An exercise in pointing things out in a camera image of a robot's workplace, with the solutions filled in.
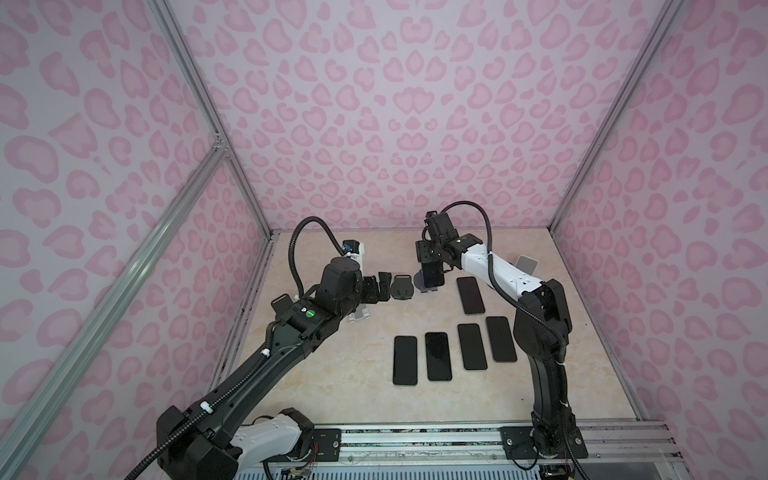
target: aluminum frame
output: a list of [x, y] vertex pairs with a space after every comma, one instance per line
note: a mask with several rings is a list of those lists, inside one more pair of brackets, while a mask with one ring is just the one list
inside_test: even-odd
[[184, 33], [181, 31], [174, 10], [170, 7], [167, 0], [145, 1], [154, 14], [157, 26], [164, 33], [168, 46], [170, 47], [171, 52], [173, 52], [176, 62], [179, 64], [181, 72], [184, 74], [184, 78], [187, 79], [187, 83], [190, 85], [192, 95], [197, 99], [197, 103], [200, 105], [200, 112], [205, 117], [211, 133], [216, 136], [217, 140], [222, 144], [223, 149], [227, 152], [227, 163], [230, 164], [230, 167], [235, 174], [234, 176], [237, 181], [237, 186], [246, 198], [248, 208], [256, 217], [259, 228], [262, 230], [262, 234], [265, 237], [270, 237], [272, 231], [269, 222], [266, 221], [264, 212], [259, 205], [256, 192], [253, 191], [253, 186], [248, 181], [248, 177], [243, 169], [240, 159], [237, 157], [237, 153], [231, 147], [232, 141], [227, 135], [227, 130], [224, 128], [223, 122], [219, 117], [213, 98], [206, 88], [206, 83], [203, 81], [203, 77], [197, 68], [197, 64], [190, 53], [189, 47], [187, 47], [187, 43], [184, 40]]
[[634, 93], [640, 87], [640, 83], [645, 78], [646, 73], [650, 69], [654, 60], [661, 52], [664, 42], [669, 38], [670, 33], [682, 18], [681, 12], [685, 10], [690, 0], [667, 0], [664, 5], [661, 6], [661, 11], [656, 17], [656, 21], [650, 28], [650, 32], [637, 54], [632, 68], [627, 73], [627, 78], [621, 85], [614, 102], [611, 104], [610, 109], [605, 117], [605, 120], [601, 124], [598, 132], [594, 136], [594, 140], [587, 149], [587, 153], [584, 155], [584, 160], [579, 165], [574, 179], [571, 184], [568, 185], [568, 189], [563, 195], [563, 200], [560, 202], [558, 209], [552, 216], [552, 222], [549, 224], [549, 230], [554, 233], [562, 226], [571, 206], [576, 201], [584, 182], [587, 180], [587, 176], [592, 171], [592, 168], [597, 164], [600, 156], [603, 152], [603, 146], [607, 143], [608, 139], [616, 130], [618, 123], [624, 116], [624, 112], [629, 107], [629, 104], [634, 96]]
[[239, 366], [237, 359], [240, 356], [240, 347], [243, 345], [245, 336], [248, 333], [248, 325], [253, 318], [253, 309], [256, 308], [257, 299], [261, 293], [261, 285], [272, 258], [275, 242], [274, 238], [267, 239], [261, 248], [257, 264], [253, 268], [253, 272], [244, 290], [247, 294], [240, 301], [237, 315], [227, 332], [227, 340], [224, 343], [216, 369], [208, 384], [208, 391], [214, 389]]
[[[583, 464], [652, 463], [661, 478], [690, 480], [680, 447], [663, 422], [578, 420], [588, 443]], [[338, 462], [323, 467], [415, 465], [508, 465], [498, 429], [530, 422], [445, 422], [317, 425], [342, 431]], [[538, 464], [560, 464], [540, 458]]]
[[80, 379], [91, 366], [136, 297], [166, 247], [187, 219], [197, 199], [222, 165], [226, 151], [215, 144], [192, 178], [165, 210], [157, 225], [136, 251], [120, 278], [112, 285], [80, 332], [59, 356], [35, 392], [16, 416], [0, 445], [0, 478], [13, 479], [24, 468]]

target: black smartphone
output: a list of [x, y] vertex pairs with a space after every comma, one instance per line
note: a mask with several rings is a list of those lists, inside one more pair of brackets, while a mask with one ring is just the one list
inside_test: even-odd
[[488, 326], [488, 340], [491, 342], [491, 356], [494, 362], [517, 362], [515, 342], [509, 329], [509, 320], [505, 316], [488, 316], [485, 318]]
[[270, 305], [272, 306], [272, 310], [275, 311], [275, 320], [277, 320], [293, 306], [293, 300], [291, 300], [290, 295], [284, 293], [272, 300]]
[[416, 337], [395, 337], [395, 358], [392, 362], [392, 383], [395, 385], [415, 385], [419, 381], [416, 349]]
[[462, 298], [462, 307], [465, 315], [478, 315], [485, 313], [485, 304], [482, 302], [478, 281], [473, 276], [460, 276], [456, 279], [458, 295]]
[[429, 332], [424, 335], [424, 340], [427, 352], [427, 379], [432, 382], [448, 382], [453, 378], [448, 333]]
[[422, 263], [422, 275], [424, 276], [425, 288], [436, 288], [445, 285], [442, 262]]
[[458, 344], [462, 347], [464, 370], [487, 370], [485, 347], [482, 345], [480, 325], [460, 323], [458, 325]]

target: black cable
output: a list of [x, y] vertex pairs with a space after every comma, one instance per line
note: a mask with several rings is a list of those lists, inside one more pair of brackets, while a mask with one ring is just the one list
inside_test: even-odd
[[308, 223], [318, 223], [323, 230], [326, 231], [326, 234], [328, 235], [328, 238], [331, 239], [331, 243], [333, 243], [333, 248], [336, 249], [337, 252], [339, 252], [340, 256], [346, 255], [346, 251], [339, 245], [339, 242], [336, 240], [336, 237], [333, 236], [333, 232], [331, 232], [330, 227], [328, 227], [328, 224], [320, 217], [307, 217], [304, 220], [301, 220], [298, 225], [296, 225], [296, 228], [293, 229], [293, 234], [290, 236], [290, 243], [288, 243], [288, 268], [290, 269], [290, 274], [293, 276], [293, 281], [296, 282], [296, 288], [299, 290], [299, 296], [304, 295], [304, 285], [301, 283], [301, 278], [299, 277], [299, 272], [296, 271], [296, 261], [293, 259], [294, 252], [296, 250], [296, 241], [299, 239], [299, 233], [301, 233], [301, 230], [306, 227]]
[[[261, 347], [259, 348], [259, 351], [262, 352], [265, 349], [271, 349], [272, 348], [272, 337], [273, 337], [273, 329], [274, 326], [277, 324], [277, 321], [271, 322], [266, 327], [266, 335], [264, 336], [264, 343], [261, 344]], [[250, 378], [259, 371], [259, 369], [264, 365], [266, 362], [267, 355], [264, 353], [261, 353], [259, 357], [256, 359], [256, 362], [248, 369], [246, 374], [243, 376], [242, 379], [240, 379], [239, 382], [237, 382], [235, 385], [233, 385], [229, 390], [222, 393], [220, 396], [218, 396], [214, 401], [209, 403], [209, 408], [215, 409], [220, 405], [222, 402], [225, 402], [227, 399], [229, 399], [232, 394], [234, 394], [240, 387], [245, 385]], [[199, 423], [202, 419], [204, 419], [206, 416], [208, 416], [208, 413], [204, 410], [198, 412], [194, 417], [187, 417], [187, 422], [184, 423], [181, 427], [174, 430], [167, 439], [165, 439], [165, 442], [161, 443], [157, 447], [155, 447], [154, 450], [149, 452], [147, 456], [144, 457], [144, 459], [139, 462], [133, 470], [131, 470], [128, 475], [125, 476], [125, 480], [136, 480], [141, 473], [147, 469], [149, 465], [152, 465], [152, 462], [154, 462], [157, 457], [159, 457], [165, 450], [173, 445], [179, 438], [181, 438], [183, 435], [185, 435], [187, 432], [189, 432], [197, 423]]]
[[526, 472], [527, 472], [527, 471], [529, 471], [529, 470], [533, 470], [533, 469], [535, 468], [536, 464], [538, 463], [538, 455], [536, 455], [536, 457], [533, 459], [533, 463], [531, 463], [531, 464], [530, 464], [529, 466], [527, 466], [527, 467], [521, 466], [519, 463], [517, 463], [517, 462], [515, 461], [515, 459], [514, 459], [514, 457], [515, 457], [515, 449], [516, 449], [517, 447], [519, 447], [520, 445], [521, 445], [520, 443], [513, 443], [513, 444], [512, 444], [512, 448], [511, 448], [511, 450], [510, 450], [510, 452], [509, 452], [509, 453], [510, 453], [510, 456], [512, 456], [512, 457], [513, 457], [513, 458], [512, 458], [512, 463], [514, 463], [514, 464], [515, 464], [515, 466], [516, 466], [517, 468], [519, 468], [519, 469], [521, 469], [521, 470], [524, 470], [524, 471], [526, 471]]
[[264, 467], [264, 475], [266, 475], [266, 480], [275, 480], [275, 478], [272, 476], [272, 472], [270, 472], [270, 464], [264, 460], [261, 462], [261, 465]]
[[310, 446], [310, 451], [309, 451], [309, 453], [311, 453], [311, 454], [312, 454], [312, 456], [310, 457], [310, 460], [309, 460], [307, 463], [305, 463], [304, 465], [301, 465], [301, 468], [299, 468], [299, 470], [304, 470], [304, 469], [305, 469], [305, 468], [306, 468], [306, 467], [307, 467], [307, 466], [308, 466], [310, 463], [312, 463], [312, 462], [314, 462], [314, 461], [315, 461], [315, 457], [317, 457], [317, 449], [315, 448], [315, 445], [317, 445], [317, 444], [316, 444], [316, 443], [313, 443], [313, 444]]
[[587, 474], [584, 472], [584, 469], [581, 467], [581, 463], [579, 463], [579, 461], [576, 459], [576, 455], [574, 455], [574, 451], [571, 448], [571, 443], [568, 441], [568, 434], [565, 431], [565, 424], [563, 423], [562, 425], [563, 436], [565, 437], [565, 449], [568, 450], [568, 455], [571, 457], [571, 460], [574, 463], [574, 467], [584, 480], [590, 480]]
[[452, 209], [453, 207], [457, 207], [458, 205], [469, 205], [470, 207], [474, 207], [480, 210], [482, 219], [485, 221], [485, 235], [488, 238], [488, 253], [491, 253], [491, 250], [493, 250], [492, 249], [493, 234], [491, 233], [491, 221], [488, 219], [488, 214], [485, 212], [485, 210], [483, 210], [481, 206], [469, 200], [459, 200], [458, 202], [453, 202], [452, 204], [448, 205], [446, 208], [440, 210], [440, 213], [444, 214], [448, 210]]
[[256, 425], [256, 420], [258, 420], [258, 419], [271, 420], [273, 418], [275, 418], [275, 417], [273, 417], [271, 415], [259, 415], [255, 419], [253, 419], [253, 421], [251, 423], [244, 423], [244, 424], [241, 425], [241, 427], [252, 427], [252, 426]]

